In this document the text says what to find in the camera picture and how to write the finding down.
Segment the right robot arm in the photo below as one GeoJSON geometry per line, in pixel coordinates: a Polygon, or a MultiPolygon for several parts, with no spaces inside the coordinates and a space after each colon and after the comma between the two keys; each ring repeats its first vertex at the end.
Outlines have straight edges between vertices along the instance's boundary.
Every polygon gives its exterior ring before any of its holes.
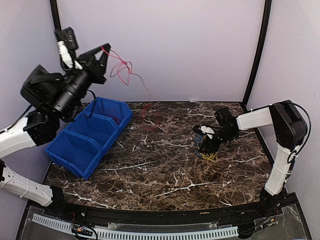
{"type": "Polygon", "coordinates": [[[201,154],[215,154],[222,144],[239,137],[241,131],[267,126],[273,127],[277,143],[276,156],[271,173],[263,189],[267,196],[279,195],[293,171],[293,164],[304,148],[311,133],[311,119],[305,109],[284,100],[252,109],[247,113],[234,116],[227,107],[215,112],[219,127],[208,124],[195,125],[193,131],[204,139],[199,147],[201,154]]]}

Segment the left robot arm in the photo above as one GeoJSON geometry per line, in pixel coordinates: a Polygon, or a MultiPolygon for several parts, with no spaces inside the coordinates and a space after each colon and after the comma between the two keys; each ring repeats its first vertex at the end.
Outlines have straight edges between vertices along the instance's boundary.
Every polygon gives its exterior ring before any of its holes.
{"type": "Polygon", "coordinates": [[[0,131],[0,157],[39,147],[55,139],[60,122],[74,122],[74,112],[92,84],[106,82],[109,43],[76,56],[77,44],[57,42],[65,74],[49,73],[38,65],[23,83],[20,94],[29,106],[0,131]]]}

